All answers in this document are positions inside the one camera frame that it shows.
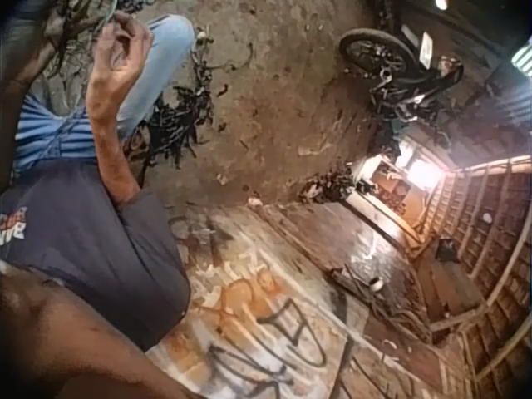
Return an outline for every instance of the dark blue t-shirt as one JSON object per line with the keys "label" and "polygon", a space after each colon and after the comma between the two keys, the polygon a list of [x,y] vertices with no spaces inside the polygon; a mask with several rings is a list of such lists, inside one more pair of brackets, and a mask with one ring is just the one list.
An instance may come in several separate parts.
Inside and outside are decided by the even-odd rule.
{"label": "dark blue t-shirt", "polygon": [[117,209],[81,160],[43,161],[0,196],[0,259],[59,278],[145,351],[190,300],[160,201],[142,190]]}

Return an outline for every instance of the jeans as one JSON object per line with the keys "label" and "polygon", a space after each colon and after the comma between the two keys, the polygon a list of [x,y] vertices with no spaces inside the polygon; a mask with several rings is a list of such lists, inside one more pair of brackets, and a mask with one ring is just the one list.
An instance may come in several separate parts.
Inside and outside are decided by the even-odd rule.
{"label": "jeans", "polygon": [[[148,24],[154,33],[144,71],[121,105],[117,130],[121,140],[132,134],[148,114],[160,93],[185,61],[194,43],[190,21],[170,15]],[[86,108],[70,116],[53,115],[35,96],[27,95],[16,134],[17,153],[13,165],[16,174],[40,160],[56,158],[96,158],[91,124]]]}

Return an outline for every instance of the knee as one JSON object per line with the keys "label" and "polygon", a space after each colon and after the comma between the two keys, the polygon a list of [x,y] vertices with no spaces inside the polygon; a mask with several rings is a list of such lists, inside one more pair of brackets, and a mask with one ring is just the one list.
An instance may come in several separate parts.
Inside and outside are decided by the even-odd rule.
{"label": "knee", "polygon": [[161,42],[175,47],[186,48],[189,51],[195,40],[192,23],[181,15],[167,15],[158,26],[157,36]]}

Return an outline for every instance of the wooden floor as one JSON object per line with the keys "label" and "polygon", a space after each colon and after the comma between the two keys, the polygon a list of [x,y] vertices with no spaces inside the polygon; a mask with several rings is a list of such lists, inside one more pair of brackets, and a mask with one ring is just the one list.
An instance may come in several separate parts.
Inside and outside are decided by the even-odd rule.
{"label": "wooden floor", "polygon": [[190,208],[171,228],[192,302],[149,355],[190,391],[217,399],[470,397],[459,349],[436,353],[397,339],[326,280],[324,271],[350,267],[364,280],[382,276],[398,300],[418,300],[403,255],[342,205]]}

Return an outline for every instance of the person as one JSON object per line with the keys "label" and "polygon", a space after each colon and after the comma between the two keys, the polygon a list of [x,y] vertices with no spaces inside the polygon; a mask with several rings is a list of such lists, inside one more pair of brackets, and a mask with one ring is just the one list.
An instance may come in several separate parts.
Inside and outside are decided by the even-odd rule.
{"label": "person", "polygon": [[[144,352],[185,315],[190,283],[165,210],[135,181],[121,140],[194,39],[184,17],[145,27],[117,12],[96,44],[83,110],[58,117],[31,94],[21,101],[16,177],[0,195],[0,376],[9,397],[184,397]],[[32,66],[39,54],[11,81],[0,76],[0,135],[42,69]]]}

